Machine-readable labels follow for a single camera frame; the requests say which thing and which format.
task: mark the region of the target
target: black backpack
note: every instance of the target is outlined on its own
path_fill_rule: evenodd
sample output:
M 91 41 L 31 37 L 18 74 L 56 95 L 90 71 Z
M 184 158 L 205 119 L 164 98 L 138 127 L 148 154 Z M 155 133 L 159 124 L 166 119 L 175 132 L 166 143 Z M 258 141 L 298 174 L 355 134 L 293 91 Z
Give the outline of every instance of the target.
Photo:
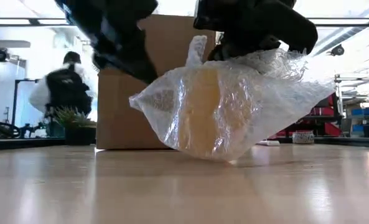
M 50 103 L 46 107 L 51 116 L 54 115 L 51 108 L 76 108 L 79 113 L 90 113 L 92 98 L 86 93 L 89 86 L 75 72 L 74 64 L 49 73 L 46 82 L 50 91 Z

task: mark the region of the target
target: potted plant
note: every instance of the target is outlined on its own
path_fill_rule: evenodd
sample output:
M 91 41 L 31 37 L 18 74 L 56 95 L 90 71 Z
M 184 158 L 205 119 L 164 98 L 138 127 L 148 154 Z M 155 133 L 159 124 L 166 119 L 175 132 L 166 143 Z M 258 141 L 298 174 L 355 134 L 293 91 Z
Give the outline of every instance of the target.
M 56 109 L 56 122 L 65 129 L 65 143 L 69 146 L 88 146 L 96 138 L 96 122 L 76 109 Z

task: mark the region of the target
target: table surface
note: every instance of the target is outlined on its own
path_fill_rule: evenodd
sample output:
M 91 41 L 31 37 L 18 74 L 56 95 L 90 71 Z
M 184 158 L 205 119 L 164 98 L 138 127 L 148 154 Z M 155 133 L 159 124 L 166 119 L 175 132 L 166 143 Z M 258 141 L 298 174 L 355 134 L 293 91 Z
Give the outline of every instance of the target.
M 176 151 L 0 151 L 0 224 L 369 223 L 369 148 L 254 147 L 217 163 Z

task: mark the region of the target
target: white shirt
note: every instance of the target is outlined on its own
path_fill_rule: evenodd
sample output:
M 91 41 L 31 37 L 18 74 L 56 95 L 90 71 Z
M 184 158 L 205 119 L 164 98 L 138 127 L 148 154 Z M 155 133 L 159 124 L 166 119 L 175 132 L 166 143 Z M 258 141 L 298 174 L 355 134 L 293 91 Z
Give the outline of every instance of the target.
M 69 66 L 70 64 L 66 63 L 58 70 L 67 69 Z M 89 77 L 85 75 L 85 69 L 82 67 L 81 64 L 75 64 L 75 72 L 80 76 L 82 81 L 89 86 L 90 90 L 87 91 L 87 94 L 93 98 L 96 98 L 97 93 L 94 92 L 94 88 L 92 88 L 93 85 Z M 42 113 L 46 112 L 46 104 L 50 103 L 50 90 L 47 86 L 46 78 L 47 76 L 39 80 L 38 84 L 35 87 L 35 90 L 30 94 L 29 97 L 29 103 Z

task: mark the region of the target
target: cardboard box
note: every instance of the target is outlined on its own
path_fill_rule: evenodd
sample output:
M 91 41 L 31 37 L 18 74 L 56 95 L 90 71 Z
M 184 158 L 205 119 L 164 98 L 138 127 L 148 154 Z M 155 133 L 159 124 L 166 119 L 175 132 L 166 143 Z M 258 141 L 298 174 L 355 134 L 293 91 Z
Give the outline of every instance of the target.
M 196 30 L 193 17 L 152 15 L 140 23 L 146 30 L 146 46 L 159 75 L 183 67 L 192 38 L 206 35 L 205 56 L 214 48 L 215 32 Z M 151 129 L 145 116 L 129 106 L 129 97 L 146 85 L 119 70 L 106 69 L 99 74 L 98 149 L 166 148 Z

